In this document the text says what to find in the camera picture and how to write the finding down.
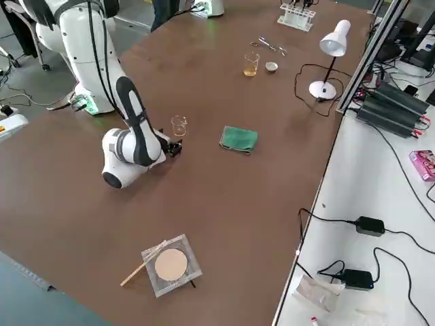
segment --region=pink box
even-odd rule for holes
[[[432,151],[412,151],[409,158],[424,181],[435,181],[435,155]]]

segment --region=wooden stick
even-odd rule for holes
[[[123,287],[129,280],[131,280],[134,275],[136,275],[137,273],[139,273],[139,271],[145,267],[146,264],[148,264],[148,262],[157,254],[160,252],[161,248],[163,248],[164,246],[166,246],[167,241],[163,241],[162,243],[160,243],[145,259],[144,262],[138,267],[136,268],[136,270],[131,273],[130,275],[127,276],[127,278],[125,280],[122,281],[121,286]]]
[[[131,280],[134,277],[134,275],[139,273],[139,271],[145,267],[146,263],[147,263],[147,261],[144,261],[138,268],[136,268],[136,270],[133,273],[128,275],[128,277],[122,281],[121,286],[123,287],[129,280]]]

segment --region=gray floor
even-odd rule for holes
[[[368,9],[374,0],[339,0],[339,2]],[[114,43],[118,54],[121,54],[146,34],[147,26],[149,28],[154,19],[154,13],[152,6],[142,0],[121,0],[119,16],[124,21],[116,20],[117,31]],[[131,24],[125,20],[139,21],[140,24]],[[0,46],[18,58],[22,55],[22,50],[15,37],[1,38],[11,32],[7,20],[0,12]],[[23,93],[25,90],[34,101],[48,104],[70,92],[75,79],[62,58],[47,49],[43,50],[43,57],[51,66],[52,71],[42,71],[38,61],[34,58],[20,58],[22,67],[14,70],[7,83],[9,87],[19,90],[4,86],[0,89],[0,98]],[[7,60],[0,57],[0,69],[7,69],[7,64]],[[20,112],[31,122],[46,112],[44,106],[34,104],[28,106],[29,102],[25,98],[13,98],[10,104],[19,108]],[[0,258],[1,326],[99,326],[108,324],[62,292],[41,290],[29,278],[18,273],[8,261]]]

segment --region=white lamp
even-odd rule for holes
[[[329,33],[320,41],[320,48],[326,54],[333,56],[331,65],[328,69],[328,73],[323,81],[315,81],[310,84],[310,94],[315,98],[324,98],[326,100],[332,100],[337,91],[335,87],[328,83],[329,75],[331,74],[332,67],[334,66],[337,56],[344,56],[347,49],[347,33],[351,28],[351,23],[348,20],[340,21],[335,27],[334,32]]]

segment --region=brown table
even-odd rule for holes
[[[329,65],[319,40],[343,18],[352,27],[336,68],[352,73],[370,22],[326,0],[313,8],[304,33],[276,23],[277,1],[227,0],[225,16],[179,16],[129,51],[122,63],[153,125],[170,133],[175,114],[189,124],[180,157],[127,189],[100,176],[101,139],[122,126],[116,114],[47,113],[0,144],[0,250],[117,325],[270,325],[299,241],[296,213],[313,202],[341,119],[303,106],[294,76],[306,62]],[[243,55],[258,35],[289,55],[258,48],[248,78]],[[298,93],[308,99],[324,73],[307,67]],[[225,125],[258,131],[251,156],[218,145]],[[120,287],[142,250],[180,234],[203,271],[196,289],[156,299],[146,271]]]

